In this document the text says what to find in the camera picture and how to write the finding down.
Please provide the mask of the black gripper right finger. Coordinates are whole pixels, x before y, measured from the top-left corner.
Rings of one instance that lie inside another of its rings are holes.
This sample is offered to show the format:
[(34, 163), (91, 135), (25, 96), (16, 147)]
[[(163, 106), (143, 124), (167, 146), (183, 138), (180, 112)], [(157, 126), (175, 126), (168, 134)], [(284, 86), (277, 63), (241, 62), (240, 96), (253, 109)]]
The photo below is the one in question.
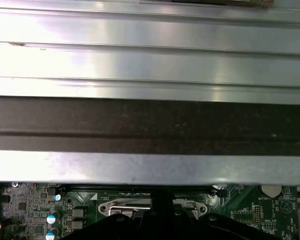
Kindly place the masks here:
[(294, 190), (164, 190), (163, 239), (292, 240)]

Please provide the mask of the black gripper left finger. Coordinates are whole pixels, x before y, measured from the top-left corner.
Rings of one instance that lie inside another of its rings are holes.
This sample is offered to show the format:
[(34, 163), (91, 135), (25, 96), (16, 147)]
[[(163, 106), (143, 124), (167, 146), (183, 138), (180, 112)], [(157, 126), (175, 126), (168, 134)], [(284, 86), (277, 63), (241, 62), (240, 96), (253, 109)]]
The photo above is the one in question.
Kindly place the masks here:
[(96, 223), (63, 237), (64, 240), (162, 240), (163, 191), (151, 193), (150, 209), (141, 220), (122, 213), (110, 215)]

